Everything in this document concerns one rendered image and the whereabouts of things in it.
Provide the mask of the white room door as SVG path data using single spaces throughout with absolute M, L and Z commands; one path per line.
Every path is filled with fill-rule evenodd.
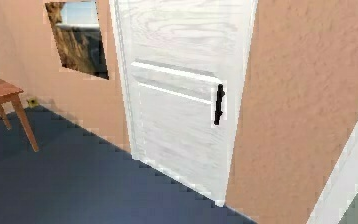
M 108 1 L 133 158 L 223 206 L 258 0 Z

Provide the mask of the white door frame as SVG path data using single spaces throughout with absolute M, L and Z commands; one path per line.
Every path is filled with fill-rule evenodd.
M 339 224 L 358 194 L 358 120 L 306 224 Z

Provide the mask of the framed landscape picture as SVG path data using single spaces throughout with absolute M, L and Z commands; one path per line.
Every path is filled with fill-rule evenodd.
M 109 79 L 95 0 L 46 2 L 61 65 Z

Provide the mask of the brown wooden table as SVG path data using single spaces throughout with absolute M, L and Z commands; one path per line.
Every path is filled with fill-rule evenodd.
M 31 144 L 33 151 L 38 152 L 39 146 L 37 144 L 35 135 L 32 131 L 28 117 L 20 100 L 21 93 L 23 93 L 23 90 L 21 88 L 7 81 L 4 81 L 3 79 L 0 79 L 0 117 L 2 118 L 6 128 L 10 130 L 12 126 L 3 108 L 4 103 L 10 102 L 21 122 L 21 125 L 25 131 L 25 134 Z

